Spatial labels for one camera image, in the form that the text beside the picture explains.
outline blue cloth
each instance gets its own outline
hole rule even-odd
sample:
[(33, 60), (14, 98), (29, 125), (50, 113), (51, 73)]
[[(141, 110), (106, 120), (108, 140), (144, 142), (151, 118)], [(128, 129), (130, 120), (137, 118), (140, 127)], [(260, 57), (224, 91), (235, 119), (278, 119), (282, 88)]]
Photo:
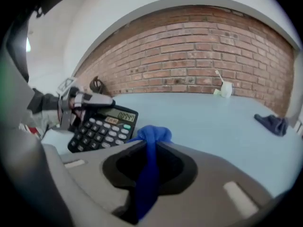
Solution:
[(284, 136), (288, 127), (288, 120), (285, 118), (278, 118), (274, 115), (267, 117), (261, 117), (259, 114), (255, 114), (255, 119), (260, 122), (265, 128), (278, 136)]
[(171, 132), (165, 127), (152, 125), (144, 126), (138, 130), (136, 138), (129, 140), (145, 140), (147, 163), (140, 172), (135, 187), (135, 205), (138, 220), (151, 209), (158, 198), (159, 169), (156, 158), (156, 142), (171, 142)]

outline calculator button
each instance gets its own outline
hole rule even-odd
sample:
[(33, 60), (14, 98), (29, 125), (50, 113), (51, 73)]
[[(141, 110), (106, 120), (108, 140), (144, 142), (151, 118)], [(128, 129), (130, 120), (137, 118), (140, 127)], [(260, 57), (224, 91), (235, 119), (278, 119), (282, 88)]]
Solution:
[(84, 127), (81, 127), (81, 128), (79, 129), (79, 132), (82, 133), (82, 134), (85, 134), (86, 131), (87, 131), (87, 129), (84, 128)]
[(104, 137), (103, 135), (96, 134), (95, 137), (94, 137), (94, 139), (95, 139), (96, 141), (101, 142), (101, 141), (103, 140), (103, 137)]
[(102, 128), (100, 128), (99, 133), (106, 135), (107, 131), (108, 131), (108, 129), (102, 127)]
[(94, 126), (93, 126), (93, 127), (91, 127), (91, 129), (92, 129), (93, 131), (97, 132), (97, 131), (98, 131), (98, 129), (99, 129), (99, 125), (94, 124)]
[(116, 143), (117, 145), (123, 145), (123, 144), (124, 144), (124, 142), (123, 142), (122, 140), (116, 140), (115, 143)]
[(81, 138), (82, 138), (82, 135), (81, 135), (81, 134), (76, 134), (76, 135), (75, 135), (75, 139), (76, 139), (76, 140), (80, 140)]
[(84, 123), (84, 126), (86, 127), (86, 128), (90, 128), (91, 127), (91, 122), (89, 122), (89, 121), (87, 121), (86, 123)]
[(113, 137), (117, 136), (117, 133), (116, 133), (116, 132), (113, 132), (113, 131), (108, 132), (108, 134), (109, 134), (110, 136), (113, 136)]
[(89, 144), (89, 147), (91, 147), (92, 149), (98, 149), (99, 148), (99, 144), (98, 144), (98, 142), (92, 141)]
[(83, 150), (84, 150), (84, 148), (83, 148), (81, 145), (78, 145), (77, 149), (78, 149), (79, 151), (83, 151)]
[(105, 123), (103, 126), (108, 129), (110, 128), (110, 124), (108, 124), (108, 123)]
[(93, 138), (94, 135), (95, 135), (95, 132), (94, 132), (94, 131), (88, 131), (88, 132), (86, 133), (86, 135), (87, 135), (88, 137), (90, 137), (90, 138)]
[(124, 134), (119, 134), (118, 137), (119, 137), (120, 139), (123, 139), (123, 140), (126, 139), (126, 135), (124, 135)]
[(71, 147), (75, 147), (77, 145), (77, 141), (76, 140), (71, 140), (70, 143), (69, 143), (69, 145)]
[(101, 144), (101, 146), (104, 147), (104, 148), (109, 148), (109, 147), (110, 147), (110, 144), (108, 144), (108, 143), (106, 143), (106, 142), (103, 142), (103, 143)]
[(87, 145), (90, 142), (90, 138), (84, 137), (82, 142)]
[(106, 136), (105, 140), (108, 141), (108, 142), (113, 142), (114, 141), (114, 139), (112, 137), (109, 137), (109, 136)]
[(130, 129), (131, 129), (131, 126), (128, 125), (128, 124), (123, 125), (123, 127), (124, 127), (125, 129), (127, 129), (127, 130), (130, 130)]
[(128, 133), (129, 133), (129, 131), (128, 131), (128, 130), (126, 130), (126, 129), (122, 129), (122, 130), (121, 130), (121, 133), (123, 133), (123, 134), (128, 134)]
[(113, 127), (112, 127), (112, 130), (114, 130), (114, 131), (117, 131), (117, 132), (118, 132), (120, 129), (119, 129), (117, 126), (113, 126)]

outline white cup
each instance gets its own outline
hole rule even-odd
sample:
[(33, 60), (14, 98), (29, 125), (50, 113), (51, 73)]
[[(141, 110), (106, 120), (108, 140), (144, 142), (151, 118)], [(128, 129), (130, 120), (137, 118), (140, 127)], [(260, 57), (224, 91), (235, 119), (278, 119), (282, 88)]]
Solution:
[(232, 95), (232, 83), (224, 81), (221, 86), (221, 96), (229, 98)]

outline brick wall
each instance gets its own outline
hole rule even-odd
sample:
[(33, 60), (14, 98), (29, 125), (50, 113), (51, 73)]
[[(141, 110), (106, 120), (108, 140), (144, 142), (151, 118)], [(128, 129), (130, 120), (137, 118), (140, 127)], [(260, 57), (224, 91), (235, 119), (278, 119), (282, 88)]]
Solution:
[(76, 77), (88, 86), (98, 75), (111, 95), (213, 93), (221, 86), (215, 69), (233, 83), (234, 95), (286, 114), (291, 45), (260, 21), (228, 9), (186, 6), (141, 17), (96, 48)]

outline table surface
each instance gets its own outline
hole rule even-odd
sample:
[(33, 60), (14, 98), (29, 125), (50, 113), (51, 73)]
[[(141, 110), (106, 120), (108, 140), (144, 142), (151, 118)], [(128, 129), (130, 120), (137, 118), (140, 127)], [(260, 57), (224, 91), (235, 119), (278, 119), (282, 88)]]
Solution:
[(254, 119), (274, 114), (256, 100), (210, 94), (144, 93), (115, 97), (117, 105), (139, 113), (145, 125), (171, 130), (172, 141), (222, 157), (260, 182), (273, 197), (289, 189), (303, 162), (303, 141), (289, 127), (276, 136)]

